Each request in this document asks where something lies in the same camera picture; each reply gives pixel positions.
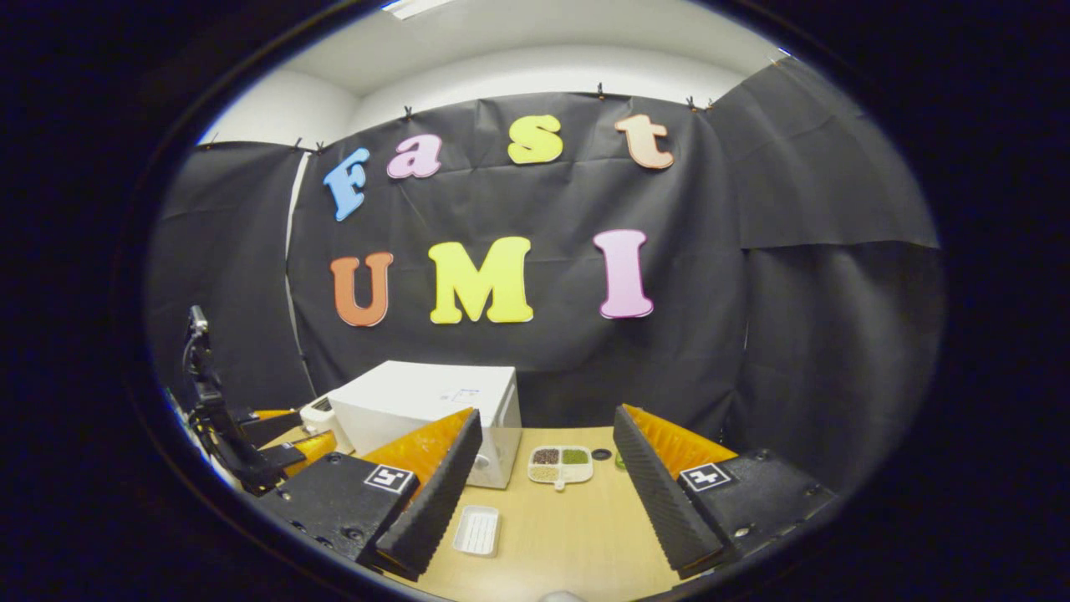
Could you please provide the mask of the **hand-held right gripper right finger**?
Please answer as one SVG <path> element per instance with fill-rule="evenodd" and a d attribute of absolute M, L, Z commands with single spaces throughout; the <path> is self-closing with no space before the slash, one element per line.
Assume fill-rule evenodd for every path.
<path fill-rule="evenodd" d="M 630 405 L 613 441 L 681 578 L 776 546 L 834 506 L 834 489 L 766 448 L 735 452 Z"/>

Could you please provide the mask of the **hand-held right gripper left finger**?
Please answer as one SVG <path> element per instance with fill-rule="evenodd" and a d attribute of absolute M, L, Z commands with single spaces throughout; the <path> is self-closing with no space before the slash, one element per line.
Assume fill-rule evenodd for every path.
<path fill-rule="evenodd" d="M 467 407 L 362 457 L 332 452 L 257 497 L 257 509 L 352 564 L 417 580 L 435 556 L 482 448 Z"/>

